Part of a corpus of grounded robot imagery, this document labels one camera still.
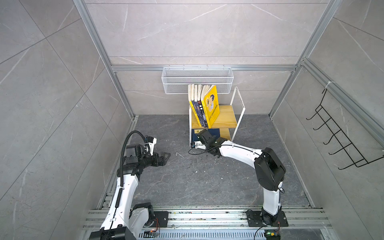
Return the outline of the purple portrait book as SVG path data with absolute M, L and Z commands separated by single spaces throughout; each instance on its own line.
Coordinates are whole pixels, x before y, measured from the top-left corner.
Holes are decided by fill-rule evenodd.
M 194 106 L 196 115 L 199 118 L 200 126 L 204 128 L 205 123 L 204 123 L 203 115 L 201 113 L 201 110 L 200 110 L 200 107 L 199 107 L 199 104 L 197 101 L 197 89 L 196 89 L 196 87 L 197 87 L 197 85 L 191 85 L 191 101 L 192 101 L 192 104 Z
M 195 101 L 195 104 L 196 104 L 196 107 L 197 107 L 197 114 L 199 116 L 201 126 L 203 128 L 205 128 L 206 125 L 205 125 L 205 121 L 203 119 L 203 114 L 201 112 L 201 108 L 200 108 L 200 104 L 199 104 L 199 100 L 198 100 L 198 91 L 199 91 L 199 86 L 195 85 L 195 87 L 194 87 L 194 101 Z

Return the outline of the black book white characters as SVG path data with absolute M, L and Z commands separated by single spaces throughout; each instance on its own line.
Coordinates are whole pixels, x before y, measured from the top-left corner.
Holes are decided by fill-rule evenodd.
M 199 91 L 198 91 L 198 100 L 199 100 L 199 104 L 200 104 L 200 108 L 201 108 L 201 112 L 203 114 L 203 119 L 205 121 L 205 125 L 206 125 L 206 128 L 208 128 L 208 123 L 207 123 L 207 120 L 206 120 L 206 115 L 205 115 L 205 111 L 204 111 L 204 108 L 203 108 L 203 103 L 202 103 L 202 90 L 203 90 L 203 85 L 198 85 L 199 86 Z

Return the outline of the yellow cartoon book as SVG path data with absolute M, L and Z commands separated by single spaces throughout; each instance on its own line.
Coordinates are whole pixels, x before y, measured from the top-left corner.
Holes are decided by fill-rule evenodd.
M 220 114 L 218 91 L 216 85 L 204 85 L 201 94 L 201 102 L 208 128 L 212 128 Z

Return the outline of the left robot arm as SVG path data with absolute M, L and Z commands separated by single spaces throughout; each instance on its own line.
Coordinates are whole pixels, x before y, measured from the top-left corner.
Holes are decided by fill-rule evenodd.
M 136 240 L 142 228 L 153 228 L 148 231 L 151 237 L 160 234 L 161 222 L 153 205 L 148 202 L 132 206 L 143 170 L 165 166 L 171 156 L 170 153 L 154 153 L 153 149 L 151 143 L 124 148 L 111 208 L 100 229 L 90 234 L 90 240 Z

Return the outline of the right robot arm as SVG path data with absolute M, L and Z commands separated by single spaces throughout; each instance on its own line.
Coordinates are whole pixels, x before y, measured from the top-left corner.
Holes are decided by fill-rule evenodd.
M 217 157 L 227 157 L 245 163 L 252 167 L 257 176 L 259 185 L 263 188 L 263 206 L 260 213 L 261 221 L 266 226 L 278 222 L 282 213 L 281 195 L 285 193 L 283 181 L 286 168 L 271 148 L 252 149 L 233 143 L 222 137 L 211 135 L 208 130 L 197 134 L 200 145 L 194 147 Z

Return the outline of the blue book yellow label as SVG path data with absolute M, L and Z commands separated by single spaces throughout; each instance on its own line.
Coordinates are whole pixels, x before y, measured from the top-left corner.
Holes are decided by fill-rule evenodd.
M 203 130 L 207 130 L 212 136 L 215 136 L 216 138 L 220 137 L 220 129 L 192 129 L 192 142 L 199 141 L 197 135 Z

